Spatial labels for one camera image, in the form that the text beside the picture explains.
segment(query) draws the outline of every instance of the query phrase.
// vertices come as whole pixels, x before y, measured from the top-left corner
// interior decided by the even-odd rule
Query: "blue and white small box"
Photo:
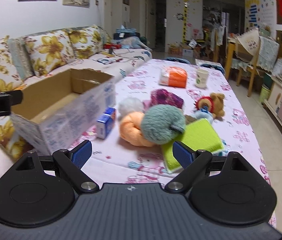
[[[114,127],[114,122],[115,109],[108,107],[97,120],[97,137],[100,139],[105,139]]]

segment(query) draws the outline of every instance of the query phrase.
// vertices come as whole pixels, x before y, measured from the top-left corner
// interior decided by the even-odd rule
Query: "teal fluffy ball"
[[[168,143],[184,130],[185,117],[175,106],[152,106],[141,122],[144,138],[158,145]]]

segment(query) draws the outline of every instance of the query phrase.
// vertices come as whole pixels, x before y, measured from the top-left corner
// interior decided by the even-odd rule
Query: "cardboard box on floor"
[[[15,130],[40,155],[68,148],[109,106],[114,78],[91,69],[69,69],[26,87],[12,107]]]

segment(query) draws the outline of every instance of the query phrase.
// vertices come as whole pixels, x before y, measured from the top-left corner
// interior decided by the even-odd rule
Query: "drawer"
[[[268,99],[268,103],[270,104],[270,106],[272,106],[274,111],[276,111],[281,100],[282,100],[282,88],[278,84],[274,83],[270,97]]]

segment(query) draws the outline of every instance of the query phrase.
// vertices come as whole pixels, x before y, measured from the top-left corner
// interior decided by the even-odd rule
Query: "sofa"
[[[91,68],[108,73],[118,82],[152,58],[145,49],[115,49],[104,54],[110,36],[100,27],[66,28],[0,40],[0,92],[22,89],[69,68]],[[9,117],[0,118],[0,156],[18,159],[31,148],[15,131]],[[1,158],[0,166],[11,161]]]

